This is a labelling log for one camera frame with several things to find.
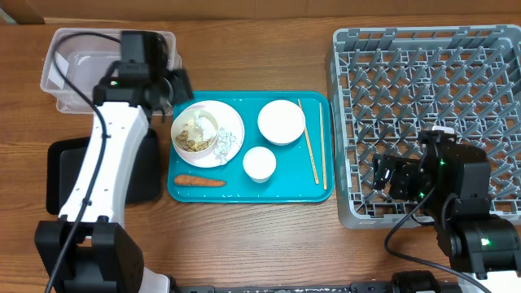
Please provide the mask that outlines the white tissue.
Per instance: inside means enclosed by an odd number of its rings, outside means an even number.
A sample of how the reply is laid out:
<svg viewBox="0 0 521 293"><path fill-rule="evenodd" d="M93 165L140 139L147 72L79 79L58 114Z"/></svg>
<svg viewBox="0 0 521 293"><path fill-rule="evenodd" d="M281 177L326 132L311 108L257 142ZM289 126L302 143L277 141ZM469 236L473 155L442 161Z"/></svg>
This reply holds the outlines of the white tissue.
<svg viewBox="0 0 521 293"><path fill-rule="evenodd" d="M228 161L227 155L235 144L236 137L231 130L225 127L220 127L217 134L217 146L214 149L214 154L222 163L225 163Z"/></svg>

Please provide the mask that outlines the white cup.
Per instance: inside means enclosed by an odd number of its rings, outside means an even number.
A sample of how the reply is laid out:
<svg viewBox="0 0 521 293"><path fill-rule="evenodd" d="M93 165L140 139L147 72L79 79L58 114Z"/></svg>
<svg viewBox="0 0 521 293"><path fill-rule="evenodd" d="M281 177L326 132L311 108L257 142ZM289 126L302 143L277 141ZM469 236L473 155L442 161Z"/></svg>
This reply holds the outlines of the white cup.
<svg viewBox="0 0 521 293"><path fill-rule="evenodd" d="M264 183L274 174L277 160L274 153L263 146L251 148L243 157L245 173L256 183Z"/></svg>

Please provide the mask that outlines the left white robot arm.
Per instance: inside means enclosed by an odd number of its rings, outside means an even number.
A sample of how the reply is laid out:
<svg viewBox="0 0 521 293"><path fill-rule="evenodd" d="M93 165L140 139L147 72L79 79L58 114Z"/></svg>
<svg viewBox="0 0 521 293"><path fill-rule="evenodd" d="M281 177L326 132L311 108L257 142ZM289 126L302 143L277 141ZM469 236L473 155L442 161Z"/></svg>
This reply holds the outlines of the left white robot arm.
<svg viewBox="0 0 521 293"><path fill-rule="evenodd" d="M174 280L144 265L124 228L125 201L151 115L193 99L184 69L108 72L93 89L93 127L80 172L56 221L40 221L35 244L46 291L173 292Z"/></svg>

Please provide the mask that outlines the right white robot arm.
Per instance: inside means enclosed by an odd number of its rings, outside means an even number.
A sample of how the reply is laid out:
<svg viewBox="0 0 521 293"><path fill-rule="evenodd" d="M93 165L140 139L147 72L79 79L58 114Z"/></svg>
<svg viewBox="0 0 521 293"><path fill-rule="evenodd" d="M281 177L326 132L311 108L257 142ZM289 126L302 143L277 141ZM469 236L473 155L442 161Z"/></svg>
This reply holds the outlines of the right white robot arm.
<svg viewBox="0 0 521 293"><path fill-rule="evenodd" d="M373 158L376 190L416 202L393 228L397 232L417 210L434 221L437 241L449 265L436 264L388 247L388 253L458 277L460 292L520 289L520 237L512 223L490 212L491 165L483 149L458 144L454 136L422 139L422 158Z"/></svg>

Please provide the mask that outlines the grey dishwasher rack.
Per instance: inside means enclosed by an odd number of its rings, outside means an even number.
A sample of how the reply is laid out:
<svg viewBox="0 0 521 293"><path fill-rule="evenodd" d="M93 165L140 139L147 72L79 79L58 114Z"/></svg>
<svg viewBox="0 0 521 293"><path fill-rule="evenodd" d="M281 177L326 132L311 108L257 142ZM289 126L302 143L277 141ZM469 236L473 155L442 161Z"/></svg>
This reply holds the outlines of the grey dishwasher rack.
<svg viewBox="0 0 521 293"><path fill-rule="evenodd" d="M341 28L326 56L339 221L386 229L413 204L372 187L377 154L417 159L451 129L492 165L493 214L520 222L520 29L513 24Z"/></svg>

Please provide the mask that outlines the black waste tray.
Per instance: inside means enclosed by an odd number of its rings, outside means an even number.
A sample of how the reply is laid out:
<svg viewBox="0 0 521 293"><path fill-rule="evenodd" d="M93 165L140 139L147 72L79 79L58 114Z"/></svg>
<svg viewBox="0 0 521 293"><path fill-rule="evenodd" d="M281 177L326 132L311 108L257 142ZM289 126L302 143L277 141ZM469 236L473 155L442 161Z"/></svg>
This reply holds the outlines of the black waste tray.
<svg viewBox="0 0 521 293"><path fill-rule="evenodd" d="M79 175L88 137L54 142L47 152L46 210L57 215L66 203ZM155 130L148 131L138 150L126 203L157 200L162 194L160 149Z"/></svg>

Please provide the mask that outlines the clear plastic bin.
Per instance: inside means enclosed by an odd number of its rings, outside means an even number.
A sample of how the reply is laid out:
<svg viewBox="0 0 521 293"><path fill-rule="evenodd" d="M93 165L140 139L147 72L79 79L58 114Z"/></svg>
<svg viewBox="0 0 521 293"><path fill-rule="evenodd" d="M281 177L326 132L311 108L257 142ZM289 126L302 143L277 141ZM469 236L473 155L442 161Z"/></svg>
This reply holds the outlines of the clear plastic bin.
<svg viewBox="0 0 521 293"><path fill-rule="evenodd" d="M53 95L56 108L65 114L90 114L90 107L59 75L63 73L83 94L92 97L92 89L109 65L120 59L120 45L96 36L74 37L56 52L48 50L40 87Z"/></svg>

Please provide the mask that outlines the orange carrot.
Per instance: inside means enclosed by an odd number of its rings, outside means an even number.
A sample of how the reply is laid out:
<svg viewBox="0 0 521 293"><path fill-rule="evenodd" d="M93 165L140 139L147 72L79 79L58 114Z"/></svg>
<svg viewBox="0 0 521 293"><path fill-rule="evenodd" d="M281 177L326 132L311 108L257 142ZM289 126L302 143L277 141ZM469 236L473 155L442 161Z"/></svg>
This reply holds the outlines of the orange carrot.
<svg viewBox="0 0 521 293"><path fill-rule="evenodd" d="M178 175L174 178L174 183L178 186L199 186L199 187L223 187L225 181L210 179L206 177L197 177L186 174Z"/></svg>

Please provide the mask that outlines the left wooden chopstick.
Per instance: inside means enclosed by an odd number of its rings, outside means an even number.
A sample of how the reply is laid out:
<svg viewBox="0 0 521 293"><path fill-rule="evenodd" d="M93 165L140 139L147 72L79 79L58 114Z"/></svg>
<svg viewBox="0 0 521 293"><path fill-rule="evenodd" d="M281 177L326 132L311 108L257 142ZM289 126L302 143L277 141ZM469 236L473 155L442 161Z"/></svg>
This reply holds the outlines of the left wooden chopstick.
<svg viewBox="0 0 521 293"><path fill-rule="evenodd" d="M316 168L315 159L314 159L314 155L313 155L313 148L311 146L309 132L307 129L307 118L304 114L304 109L303 109L301 100L297 99L297 103L300 107L300 110L303 112L303 115L304 115L304 135L305 135L305 140L306 140L306 144L307 144L307 148L308 148L308 152L309 152L309 159L310 159L310 164L311 164L312 171L313 171L314 181L315 181L315 184L318 185L319 179L318 179L317 168Z"/></svg>

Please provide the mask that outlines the wooden chopstick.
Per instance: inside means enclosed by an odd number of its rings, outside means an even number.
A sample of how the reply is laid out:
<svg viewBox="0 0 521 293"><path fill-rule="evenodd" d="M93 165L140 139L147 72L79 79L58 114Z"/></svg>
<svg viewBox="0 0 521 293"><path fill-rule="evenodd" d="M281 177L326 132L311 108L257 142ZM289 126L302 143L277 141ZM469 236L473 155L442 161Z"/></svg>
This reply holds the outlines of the wooden chopstick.
<svg viewBox="0 0 521 293"><path fill-rule="evenodd" d="M323 123L322 103L319 103L319 122L320 122L320 136L321 136L321 155L322 155L322 183L323 183L323 190L327 190L325 131L324 131L324 123Z"/></svg>
<svg viewBox="0 0 521 293"><path fill-rule="evenodd" d="M313 171L314 181L315 181L315 184L318 185L319 179L318 179L317 168L316 168L315 159L314 159L314 155L313 155L313 148L311 146L309 132L307 129L307 118L304 114L304 109L303 109L301 100L297 99L297 103L300 107L300 110L303 112L303 115L304 115L304 135L305 135L305 140L306 140L306 144L307 144L307 148L308 148L308 152L309 152L309 159L310 159L310 164L311 164L312 171Z"/></svg>

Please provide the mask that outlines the teal serving tray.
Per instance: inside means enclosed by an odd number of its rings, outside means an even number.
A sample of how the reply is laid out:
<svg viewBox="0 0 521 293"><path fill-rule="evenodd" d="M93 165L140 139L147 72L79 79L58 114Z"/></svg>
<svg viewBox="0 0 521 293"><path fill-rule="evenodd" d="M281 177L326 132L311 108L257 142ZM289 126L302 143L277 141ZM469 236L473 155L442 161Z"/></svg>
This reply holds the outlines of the teal serving tray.
<svg viewBox="0 0 521 293"><path fill-rule="evenodd" d="M257 126L257 117L261 108L279 99L297 105L297 99L301 100L307 118L307 129L319 179L318 185L314 181L304 135L286 146L276 146L262 136ZM167 187L174 199L190 203L319 203L329 198L334 189L335 176L330 107L323 95L313 91L197 91L194 100L177 105L173 113L178 116L189 106L209 100L226 103L241 116L245 129L243 145L231 161L214 168L198 168L188 164L172 149L169 157ZM325 131L327 190L323 190L322 183L319 103L322 103ZM270 149L277 160L274 174L264 183L254 182L243 169L243 157L253 147ZM174 183L174 178L181 174L225 181L226 185L223 187L178 186Z"/></svg>

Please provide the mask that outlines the right wooden chopstick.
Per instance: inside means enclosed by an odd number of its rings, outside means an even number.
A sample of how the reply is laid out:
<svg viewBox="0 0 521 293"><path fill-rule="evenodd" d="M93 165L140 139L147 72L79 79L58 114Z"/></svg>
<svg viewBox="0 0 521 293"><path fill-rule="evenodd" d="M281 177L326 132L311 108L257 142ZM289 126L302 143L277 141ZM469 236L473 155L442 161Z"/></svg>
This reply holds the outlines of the right wooden chopstick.
<svg viewBox="0 0 521 293"><path fill-rule="evenodd" d="M324 123L323 123L322 103L319 103L319 122L320 122L320 136L321 136L321 155L322 155L322 183L323 183L323 190L327 190L325 131L324 131Z"/></svg>

